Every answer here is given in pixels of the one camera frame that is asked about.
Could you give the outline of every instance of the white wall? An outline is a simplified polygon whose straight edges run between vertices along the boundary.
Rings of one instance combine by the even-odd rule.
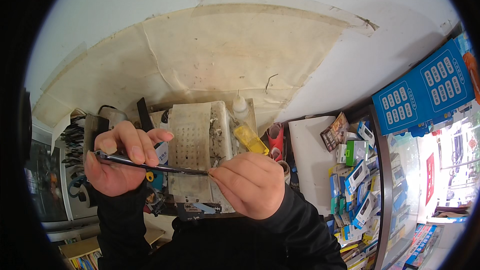
[[[345,30],[278,120],[336,110],[368,97],[422,59],[459,17],[448,0],[315,0],[369,19],[370,37]],[[147,17],[195,7],[200,0],[58,0],[28,66],[32,106],[52,70],[79,44],[87,48]]]

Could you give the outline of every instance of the person's left hand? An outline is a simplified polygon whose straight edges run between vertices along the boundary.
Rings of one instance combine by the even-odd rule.
[[[146,133],[141,129],[135,129],[131,122],[122,121],[112,130],[96,137],[95,150],[100,149],[107,154],[113,154],[117,149],[123,148],[135,164],[157,166],[159,158],[153,145],[170,141],[172,138],[173,134],[165,129],[155,128]],[[89,151],[85,175],[97,191],[113,197],[137,189],[145,179],[146,171],[118,163],[100,163],[95,154]]]

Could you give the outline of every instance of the orange object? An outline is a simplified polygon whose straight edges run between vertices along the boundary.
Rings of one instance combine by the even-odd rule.
[[[472,80],[473,91],[475,92],[475,100],[480,105],[480,77],[477,70],[477,60],[470,52],[467,52],[463,55],[463,61],[465,62],[466,69],[468,70],[470,79]]]

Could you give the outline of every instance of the white glue bottle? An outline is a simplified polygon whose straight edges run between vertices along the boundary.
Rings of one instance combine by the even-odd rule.
[[[245,98],[243,96],[240,96],[240,94],[233,99],[233,104],[232,104],[232,109],[233,109],[233,116],[237,118],[238,120],[244,120],[248,116],[248,105],[247,102],[245,101]]]

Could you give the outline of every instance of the hand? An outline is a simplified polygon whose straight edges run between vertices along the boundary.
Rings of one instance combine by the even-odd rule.
[[[135,164],[157,166],[159,158],[153,146],[172,138],[173,134],[165,129],[155,128],[146,133],[141,129],[135,129],[129,121],[122,121],[114,129],[96,137],[95,150],[100,149],[107,154],[113,154],[117,149],[123,148]],[[97,191],[113,197],[137,189],[145,179],[146,171],[118,163],[100,163],[89,151],[85,174]]]
[[[283,168],[263,154],[238,154],[208,173],[232,207],[249,218],[267,219],[282,204]]]

